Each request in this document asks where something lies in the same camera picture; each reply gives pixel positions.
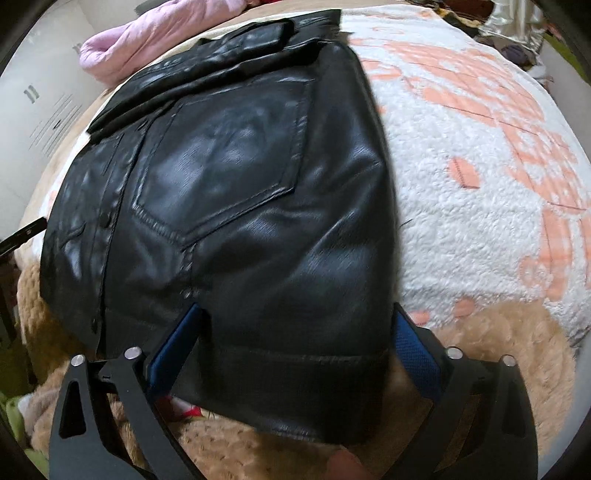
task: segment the green fabric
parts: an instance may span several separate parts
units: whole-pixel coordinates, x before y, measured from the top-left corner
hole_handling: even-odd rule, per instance
[[[24,450],[25,455],[29,460],[37,467],[45,478],[49,478],[49,461],[47,458],[45,458],[41,452],[27,448],[25,421],[18,409],[18,401],[20,399],[21,397],[7,398],[6,395],[0,392],[0,417],[2,417],[2,421],[8,425],[12,435]]]
[[[550,45],[552,45],[552,47],[558,53],[560,53],[562,58],[564,58],[567,62],[569,62],[573,66],[573,68],[577,71],[577,73],[579,75],[581,75],[581,78],[585,82],[587,82],[588,84],[591,85],[591,82],[589,81],[589,78],[585,74],[583,67],[581,66],[581,64],[577,60],[577,57],[574,56],[574,53],[570,51],[570,49],[566,46],[566,44],[562,43],[558,38],[556,38],[552,35],[544,34],[544,38]]]

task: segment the pink blanket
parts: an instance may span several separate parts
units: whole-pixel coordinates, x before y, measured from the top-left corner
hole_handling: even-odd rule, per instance
[[[245,0],[170,0],[137,20],[90,37],[80,66],[114,87],[182,41],[239,15]]]

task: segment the beige sheet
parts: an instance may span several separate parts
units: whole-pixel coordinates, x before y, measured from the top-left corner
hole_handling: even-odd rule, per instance
[[[253,8],[244,12],[242,15],[239,15],[232,20],[229,20],[217,27],[210,29],[207,32],[199,34],[198,36],[207,36],[208,33],[216,32],[224,27],[230,27],[232,25],[240,24],[243,22],[248,21],[255,21],[270,15],[281,15],[281,14],[290,14],[294,12],[304,12],[304,11],[319,11],[323,9],[329,8],[359,8],[359,7],[374,7],[377,5],[393,5],[393,4],[404,4],[406,2],[402,0],[282,0],[280,2],[276,2],[273,4],[262,5],[257,8]],[[174,53],[177,53],[178,47],[171,49],[169,52],[165,53],[160,59],[163,57],[168,57]],[[54,185],[56,179],[60,175],[72,149],[76,145],[80,135],[85,131],[88,124],[94,118],[94,116],[99,112],[101,107],[105,104],[105,102],[109,99],[109,95],[112,93],[112,90],[104,91],[84,112],[84,114],[72,125],[68,134],[62,140],[58,149],[52,156],[51,160],[47,164],[46,169],[44,170],[43,174],[35,190],[33,191],[33,195],[31,196],[31,200],[27,205],[25,213],[21,219],[20,228],[24,227],[25,225],[33,222],[40,216],[40,210],[43,207],[43,204],[46,200],[47,195],[49,194],[50,189]],[[21,270],[24,270],[28,265],[30,265],[34,261],[38,261],[32,251],[33,241],[27,242],[23,245],[19,250],[15,252],[15,257],[18,263],[18,266]]]

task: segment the back pocket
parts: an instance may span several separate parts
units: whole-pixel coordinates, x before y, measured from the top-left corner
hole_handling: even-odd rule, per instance
[[[295,187],[309,83],[257,83],[184,100],[147,159],[136,215],[192,244]]]

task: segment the white cabinet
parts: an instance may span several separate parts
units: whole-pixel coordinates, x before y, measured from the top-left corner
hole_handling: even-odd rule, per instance
[[[52,153],[104,86],[78,65],[94,35],[77,0],[48,10],[0,76],[0,238],[12,234]]]

